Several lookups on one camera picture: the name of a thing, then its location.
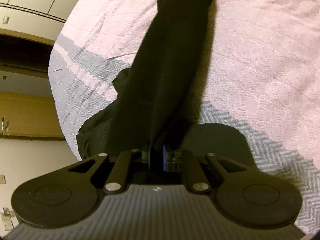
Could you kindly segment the black zip jacket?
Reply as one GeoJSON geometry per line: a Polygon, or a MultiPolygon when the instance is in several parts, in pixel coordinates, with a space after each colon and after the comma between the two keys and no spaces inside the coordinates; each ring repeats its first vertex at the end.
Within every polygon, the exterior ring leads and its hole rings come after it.
{"type": "Polygon", "coordinates": [[[130,68],[113,80],[117,98],[85,121],[76,135],[82,159],[156,145],[163,171],[163,146],[182,147],[195,125],[191,91],[204,48],[213,0],[157,0],[153,19],[130,68]]]}

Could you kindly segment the cream wardrobe with panel doors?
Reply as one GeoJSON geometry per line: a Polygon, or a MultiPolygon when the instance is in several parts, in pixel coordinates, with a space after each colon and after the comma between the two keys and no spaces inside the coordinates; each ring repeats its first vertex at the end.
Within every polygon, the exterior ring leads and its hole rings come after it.
{"type": "Polygon", "coordinates": [[[78,0],[1,0],[1,34],[55,43],[78,0]]]}

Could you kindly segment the yellow wooden door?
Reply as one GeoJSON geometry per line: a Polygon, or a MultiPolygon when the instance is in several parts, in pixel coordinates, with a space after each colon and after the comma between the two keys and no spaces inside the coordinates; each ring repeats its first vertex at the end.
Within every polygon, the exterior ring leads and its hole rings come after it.
{"type": "Polygon", "coordinates": [[[13,137],[63,138],[54,100],[1,92],[1,135],[13,137]]]}

